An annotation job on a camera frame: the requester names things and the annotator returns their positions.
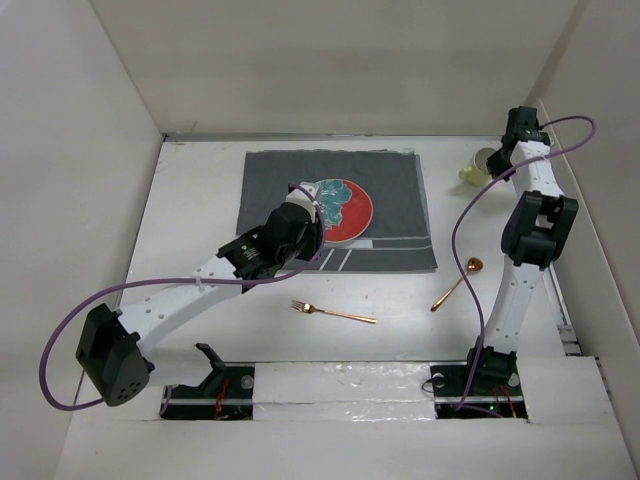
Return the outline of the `yellow-green mug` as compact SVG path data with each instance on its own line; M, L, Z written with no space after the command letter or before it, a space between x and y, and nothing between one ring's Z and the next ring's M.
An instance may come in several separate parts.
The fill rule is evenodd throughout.
M459 170L459 179L476 187L484 187L492 180L487 161L496 152L496 149L490 147L478 150L472 156L470 162Z

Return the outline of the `red and teal round plate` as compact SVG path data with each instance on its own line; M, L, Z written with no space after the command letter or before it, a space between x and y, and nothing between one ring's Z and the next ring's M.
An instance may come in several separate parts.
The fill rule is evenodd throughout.
M317 201L324 218L325 242L341 244L360 237L373 219L369 194L346 179L324 179L318 184Z

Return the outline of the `grey striped cloth placemat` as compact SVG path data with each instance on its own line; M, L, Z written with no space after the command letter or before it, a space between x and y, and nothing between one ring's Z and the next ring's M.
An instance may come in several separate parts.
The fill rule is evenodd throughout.
M323 272L436 270L420 158L413 151L289 150L245 156L237 233L267 220L290 184L346 179L371 197L373 219L355 240L325 243L312 267Z

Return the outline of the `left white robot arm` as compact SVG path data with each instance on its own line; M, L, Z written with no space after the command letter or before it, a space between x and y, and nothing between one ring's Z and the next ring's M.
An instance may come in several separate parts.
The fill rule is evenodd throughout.
M90 310L76 358L101 400L116 407L133 399L149 383L157 344L217 304L284 280L281 271L291 261L313 261L323 233L317 202L284 202L264 225L222 246L192 276L164 280L162 290L119 310L104 304Z

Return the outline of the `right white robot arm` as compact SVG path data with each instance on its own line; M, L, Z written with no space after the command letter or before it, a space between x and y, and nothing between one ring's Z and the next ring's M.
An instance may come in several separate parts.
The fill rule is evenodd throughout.
M513 183L518 202L500 242L504 254L498 294L476 345L469 351L462 381L474 396L505 386L516 371L518 338L544 271L559 258L578 213L555 179L551 140L537 110L519 106L508 113L501 147L486 162L491 177Z

